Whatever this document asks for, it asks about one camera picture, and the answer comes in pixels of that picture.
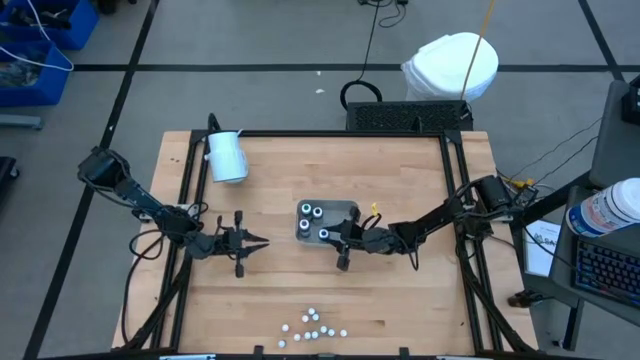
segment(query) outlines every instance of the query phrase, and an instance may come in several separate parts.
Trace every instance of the gray floor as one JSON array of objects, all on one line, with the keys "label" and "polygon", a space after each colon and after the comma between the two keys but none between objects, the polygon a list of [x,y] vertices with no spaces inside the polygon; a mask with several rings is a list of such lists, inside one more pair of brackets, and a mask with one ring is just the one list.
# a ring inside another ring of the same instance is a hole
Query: gray floor
[{"label": "gray floor", "polygon": [[[78,64],[127,64],[149,0],[102,17]],[[479,31],[488,0],[412,0],[405,21],[380,29],[371,62],[401,63],[444,34]],[[617,62],[640,64],[635,27],[640,3],[591,0]],[[393,14],[392,8],[381,10]],[[355,0],[162,0],[141,64],[360,63],[373,8]],[[502,64],[606,65],[577,1],[512,0],[496,5],[487,40]],[[357,72],[137,72],[111,147],[129,159],[148,186],[161,136],[167,130],[203,128],[213,111],[225,128],[342,129],[341,86]],[[631,80],[635,74],[624,74]],[[21,358],[83,190],[76,166],[99,143],[124,73],[71,74],[59,105],[9,108],[40,115],[40,132],[0,129],[0,154],[20,161],[22,177],[0,211],[0,349]],[[369,72],[386,100],[402,100],[399,71]],[[512,174],[602,113],[609,72],[499,73],[473,103],[475,127],[491,137],[496,163]],[[351,101],[370,100],[354,90]],[[540,178],[597,133],[581,134],[554,156],[522,174]],[[561,186],[588,169],[593,147],[545,183]],[[131,255],[127,240],[138,224],[126,209],[93,200],[69,276],[43,344],[42,356],[105,351],[121,305]],[[532,310],[542,349],[562,335],[567,309],[548,301]],[[640,330],[594,307],[585,311],[574,355],[607,359],[637,354]]]}]

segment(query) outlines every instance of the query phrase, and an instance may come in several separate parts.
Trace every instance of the computer keyboard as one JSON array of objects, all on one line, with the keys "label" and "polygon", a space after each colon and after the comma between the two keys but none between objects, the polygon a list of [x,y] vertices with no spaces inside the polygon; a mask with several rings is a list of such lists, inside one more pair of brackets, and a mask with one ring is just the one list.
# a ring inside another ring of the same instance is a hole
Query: computer keyboard
[{"label": "computer keyboard", "polygon": [[578,240],[573,286],[640,308],[640,258]]}]

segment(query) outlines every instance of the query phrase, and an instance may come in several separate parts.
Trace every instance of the metal tray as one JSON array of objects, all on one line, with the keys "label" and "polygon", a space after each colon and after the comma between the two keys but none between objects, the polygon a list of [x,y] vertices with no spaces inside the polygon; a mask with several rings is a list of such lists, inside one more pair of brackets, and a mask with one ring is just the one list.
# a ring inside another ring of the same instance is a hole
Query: metal tray
[{"label": "metal tray", "polygon": [[[309,204],[311,208],[320,207],[322,208],[322,218],[317,221],[314,221],[313,215],[305,216],[302,214],[302,204]],[[318,231],[327,226],[338,225],[342,222],[342,220],[351,219],[351,215],[349,214],[349,210],[352,207],[358,207],[358,204],[354,201],[350,200],[322,200],[322,199],[303,199],[296,206],[296,223],[294,232],[296,234],[296,239],[305,245],[313,245],[313,246],[328,246],[331,245],[326,244],[324,241],[318,238]],[[298,223],[300,220],[307,219],[311,225],[310,234],[308,237],[303,237],[300,235],[298,231]],[[329,233],[329,238],[332,240],[340,240],[340,235],[338,233]]]}]

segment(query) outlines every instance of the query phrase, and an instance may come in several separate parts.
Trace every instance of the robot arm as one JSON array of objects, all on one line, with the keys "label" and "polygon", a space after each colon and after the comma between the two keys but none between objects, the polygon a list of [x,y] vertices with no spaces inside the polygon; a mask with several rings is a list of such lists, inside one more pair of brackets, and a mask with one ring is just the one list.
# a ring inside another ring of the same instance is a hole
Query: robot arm
[{"label": "robot arm", "polygon": [[269,245],[243,247],[243,241],[266,243],[269,240],[241,228],[242,211],[236,211],[234,227],[222,226],[222,217],[219,216],[216,233],[202,233],[204,224],[194,219],[187,210],[163,205],[144,190],[131,177],[129,163],[115,151],[93,148],[91,155],[78,166],[78,179],[100,194],[110,192],[127,201],[134,215],[140,212],[147,214],[169,240],[184,247],[195,259],[218,255],[234,259],[236,277],[244,276],[244,259]]},{"label": "robot arm", "polygon": [[[476,190],[477,201],[469,196],[471,189]],[[362,250],[370,254],[411,255],[425,243],[429,234],[454,221],[464,227],[466,234],[486,237],[492,234],[489,222],[512,211],[511,197],[502,181],[495,176],[487,176],[461,187],[442,205],[420,219],[389,224],[388,229],[375,227],[380,215],[368,228],[369,219],[358,225],[359,210],[352,209],[350,220],[326,228],[329,232],[339,233],[340,240],[326,242],[340,253],[337,267],[347,271],[350,250]]]}]

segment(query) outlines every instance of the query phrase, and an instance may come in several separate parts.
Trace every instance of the yellow rope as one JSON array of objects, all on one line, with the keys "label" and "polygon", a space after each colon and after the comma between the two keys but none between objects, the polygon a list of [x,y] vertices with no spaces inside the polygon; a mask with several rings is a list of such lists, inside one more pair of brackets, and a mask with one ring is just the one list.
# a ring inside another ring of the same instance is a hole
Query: yellow rope
[{"label": "yellow rope", "polygon": [[491,4],[489,4],[489,11],[487,11],[487,15],[484,17],[484,23],[482,24],[482,30],[480,30],[480,36],[478,36],[478,42],[476,43],[476,48],[475,50],[473,50],[473,56],[471,57],[469,70],[467,71],[467,76],[465,76],[464,78],[464,85],[462,86],[462,93],[460,93],[460,100],[464,100],[464,92],[467,91],[467,82],[469,81],[469,75],[471,75],[471,68],[473,68],[473,62],[476,60],[476,54],[478,53],[480,42],[482,41],[484,34],[487,32],[487,27],[489,26],[489,19],[491,19],[491,13],[493,13],[493,6],[495,4],[496,4],[496,0],[491,0]]}]

